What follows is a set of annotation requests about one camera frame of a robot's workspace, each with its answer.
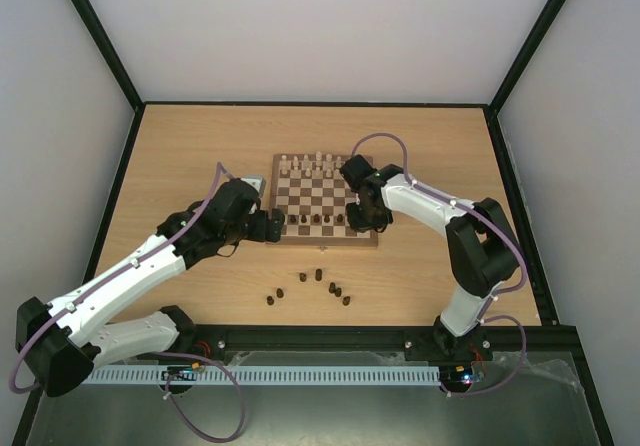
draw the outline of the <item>wooden tabletop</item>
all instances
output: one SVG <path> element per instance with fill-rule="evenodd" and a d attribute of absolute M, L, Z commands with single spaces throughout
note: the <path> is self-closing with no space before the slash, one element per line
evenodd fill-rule
<path fill-rule="evenodd" d="M 270 182 L 276 152 L 349 151 L 376 131 L 394 133 L 407 143 L 410 171 L 421 181 L 457 197 L 492 197 L 508 211 L 481 109 L 150 105 L 98 272 L 133 251 L 170 213 L 202 199 L 217 161 L 235 176 L 260 174 Z M 379 167 L 402 161 L 398 145 L 384 138 L 365 143 L 359 152 L 372 156 Z M 324 271 L 321 282 L 314 279 L 316 268 Z M 304 283 L 300 272 L 309 276 Z M 330 281 L 351 296 L 349 306 L 329 294 Z M 201 324 L 431 325 L 454 285 L 445 240 L 396 214 L 374 250 L 321 252 L 244 241 L 233 257 L 201 261 L 157 286 L 116 320 L 177 304 Z M 266 297 L 275 297 L 276 288 L 284 290 L 284 298 L 268 306 Z M 502 296 L 491 313 L 540 324 L 528 285 Z"/>

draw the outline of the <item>perforated metal strip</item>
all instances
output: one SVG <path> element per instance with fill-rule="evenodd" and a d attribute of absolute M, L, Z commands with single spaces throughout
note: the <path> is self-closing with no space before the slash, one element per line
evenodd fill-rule
<path fill-rule="evenodd" d="M 94 371 L 84 384 L 164 384 L 166 366 L 105 366 Z M 238 383 L 246 386 L 439 386 L 437 367 L 429 366 L 236 366 L 230 369 Z M 186 384 L 230 384 L 218 369 L 202 374 L 183 373 Z"/>

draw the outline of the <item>chessboard square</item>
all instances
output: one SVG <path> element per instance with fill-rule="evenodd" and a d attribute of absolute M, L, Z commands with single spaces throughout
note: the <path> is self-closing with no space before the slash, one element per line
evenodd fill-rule
<path fill-rule="evenodd" d="M 310 226 L 311 231 L 309 232 L 309 236 L 312 238 L 320 238 L 322 237 L 322 226 L 318 224 L 314 224 Z"/>

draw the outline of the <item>white wall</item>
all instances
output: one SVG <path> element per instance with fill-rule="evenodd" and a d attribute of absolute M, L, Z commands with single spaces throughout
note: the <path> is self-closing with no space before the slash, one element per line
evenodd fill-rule
<path fill-rule="evenodd" d="M 0 31 L 0 444 L 10 444 L 26 401 L 6 386 L 16 309 L 81 282 L 133 113 L 69 0 L 0 0 Z"/>
<path fill-rule="evenodd" d="M 640 0 L 568 0 L 501 116 L 561 320 L 638 444 Z"/>
<path fill-rule="evenodd" d="M 546 0 L 91 0 L 146 100 L 488 102 Z"/>

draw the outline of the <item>chessboard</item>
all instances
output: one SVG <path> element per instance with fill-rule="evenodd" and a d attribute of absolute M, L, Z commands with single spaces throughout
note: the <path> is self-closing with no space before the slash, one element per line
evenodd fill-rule
<path fill-rule="evenodd" d="M 356 201 L 356 194 L 338 170 L 349 158 L 321 153 L 274 155 L 270 204 L 284 214 L 276 245 L 378 246 L 377 233 L 356 233 L 347 222 L 345 208 Z"/>

